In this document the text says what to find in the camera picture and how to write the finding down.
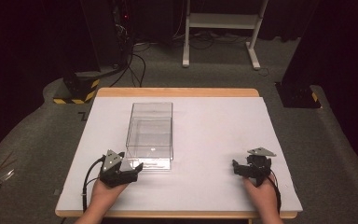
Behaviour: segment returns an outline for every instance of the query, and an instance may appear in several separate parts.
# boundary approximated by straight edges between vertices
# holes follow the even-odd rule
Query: yellow black hazard tape
[[[318,102],[318,96],[316,96],[315,92],[312,92],[312,99],[314,102]]]
[[[82,97],[54,97],[53,101],[55,104],[58,105],[65,105],[65,104],[87,104],[91,101],[92,97],[94,96],[97,86],[100,82],[100,79],[96,79],[88,85],[86,90],[82,90]]]

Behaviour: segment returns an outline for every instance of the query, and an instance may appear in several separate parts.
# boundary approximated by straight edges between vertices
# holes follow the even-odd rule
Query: white paper surface
[[[56,210],[82,210],[88,169],[107,149],[126,151],[132,103],[141,102],[173,102],[172,169],[142,171],[112,210],[254,211],[232,160],[246,164],[247,150],[264,147],[277,154],[271,168],[279,181],[281,210],[302,211],[261,97],[97,97]]]

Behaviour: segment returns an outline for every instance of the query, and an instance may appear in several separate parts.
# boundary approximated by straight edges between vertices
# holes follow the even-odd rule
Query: cable
[[[193,49],[208,49],[214,43],[214,38],[213,38],[213,36],[211,36],[211,34],[206,35],[207,37],[210,37],[210,38],[204,38],[205,35],[194,35],[194,36],[197,38],[197,40],[199,40],[199,41],[208,41],[208,42],[210,42],[210,44],[208,46],[204,47],[204,48],[198,48],[198,47],[195,47],[194,45],[189,44],[189,46],[191,48],[193,48]]]
[[[257,168],[257,170],[258,170],[269,182],[271,182],[272,187],[273,187],[274,190],[275,190],[275,195],[276,195],[276,197],[277,197],[277,209],[278,209],[278,214],[280,214],[280,212],[281,212],[281,206],[282,206],[282,201],[281,201],[281,193],[280,193],[280,191],[279,191],[279,189],[278,189],[278,179],[277,179],[277,176],[275,175],[275,173],[274,173],[271,169],[269,169],[269,170],[272,172],[272,174],[274,175],[274,179],[275,179],[275,181],[276,181],[276,182],[274,182],[273,180],[271,180],[271,178],[269,178],[268,175],[265,175],[264,172],[263,172],[260,168],[258,168],[256,165],[254,165],[254,164],[251,164],[251,165],[252,165],[253,167]]]
[[[147,45],[147,47],[145,49],[134,50],[133,52],[146,51],[147,49],[150,49],[152,47],[152,43],[150,43],[150,42],[138,43],[138,44],[135,44],[134,46],[138,47],[138,46],[142,46],[142,45]]]
[[[132,69],[130,68],[131,71],[131,79],[132,79],[132,85],[133,87],[136,87],[135,82],[133,80],[133,78],[135,77],[135,79],[138,81],[139,85],[141,85],[141,81],[139,80],[139,78],[135,75],[135,73],[132,71]]]
[[[126,69],[124,69],[124,71],[121,73],[120,77],[114,83],[112,83],[112,85],[110,85],[109,87],[113,87],[116,83],[118,83],[121,80],[121,78],[124,76],[124,74],[130,68],[131,62],[132,62],[132,54],[131,54],[131,57],[130,57],[130,61],[128,62],[127,66],[126,66]]]
[[[105,156],[103,155],[100,159],[98,159],[97,161],[95,161],[91,167],[89,168],[89,170],[87,171],[87,174],[86,174],[86,178],[84,179],[84,184],[83,184],[83,193],[82,193],[82,196],[83,196],[83,213],[86,212],[87,210],[87,185],[89,183],[89,175],[90,175],[90,172],[92,170],[92,168],[94,168],[94,166],[96,164],[98,164],[99,162],[104,162],[104,159],[105,159]]]
[[[66,217],[63,217],[60,224],[63,224],[65,222],[65,220],[66,220]]]
[[[180,20],[179,20],[179,26],[178,26],[178,29],[176,30],[176,33],[173,35],[173,38],[176,37],[176,35],[179,33],[180,27],[182,26],[182,19],[183,19],[184,11],[185,11],[185,0],[182,0],[182,12],[181,12]]]
[[[95,178],[89,180],[89,182],[87,182],[87,185],[88,185],[89,183],[91,183],[92,181],[97,180],[97,179],[99,179],[99,177],[95,177]]]
[[[143,81],[144,81],[144,77],[145,77],[145,71],[146,71],[146,63],[145,63],[145,60],[141,57],[141,56],[139,56],[139,55],[137,55],[137,54],[132,54],[133,56],[135,56],[135,57],[137,57],[137,58],[139,58],[139,59],[141,59],[142,60],[142,63],[144,63],[144,71],[143,71],[143,73],[142,73],[142,76],[141,76],[141,81],[139,82],[139,87],[142,87],[142,84],[143,84]]]
[[[246,40],[248,40],[250,38],[250,36],[240,36],[240,35],[235,35],[235,36],[230,36],[230,38],[233,38],[232,40],[219,40],[219,38],[225,38],[224,35],[220,35],[218,37],[214,38],[215,43],[217,44],[238,44],[241,42],[246,42]]]

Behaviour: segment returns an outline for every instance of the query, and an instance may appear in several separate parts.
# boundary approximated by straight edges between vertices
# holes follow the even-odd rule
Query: black equipment
[[[124,158],[124,152],[116,154],[112,150],[106,153],[105,161],[101,167],[100,180],[110,188],[118,185],[129,184],[138,180],[138,173],[144,168],[141,163],[135,169],[129,171],[120,171],[121,161]]]
[[[271,159],[267,159],[267,156],[276,155],[263,147],[248,152],[252,154],[246,158],[249,165],[239,165],[237,161],[232,160],[234,174],[255,179],[255,186],[258,187],[271,174]]]

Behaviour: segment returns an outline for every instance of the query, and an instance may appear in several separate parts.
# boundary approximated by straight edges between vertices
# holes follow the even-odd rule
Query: gray carpet
[[[208,46],[194,40],[191,43],[197,48]],[[304,207],[297,218],[285,223],[358,223],[358,158],[341,131],[323,89],[312,86],[323,105],[320,109],[284,108],[275,90],[274,82],[282,80],[297,44],[298,41],[282,43],[280,39],[258,40],[255,50],[263,67],[260,71],[253,70],[243,42],[238,40],[214,43],[207,49],[190,49],[188,68],[182,67],[182,48],[152,45],[148,49],[147,45],[141,45],[135,51],[146,62],[144,87],[259,90]],[[142,74],[139,59],[133,58],[131,68],[136,75]],[[118,77],[103,78],[99,88],[110,86]],[[52,97],[60,84],[61,80],[56,80],[47,85],[40,92],[45,103],[0,144],[0,163],[10,152],[13,154],[9,161],[16,160],[0,172],[2,175],[15,169],[15,174],[0,190],[0,223],[62,221],[54,210],[86,124],[78,113],[86,112],[87,116],[92,102],[55,105]],[[115,86],[131,87],[131,73],[125,74]],[[64,223],[74,221],[67,218]]]

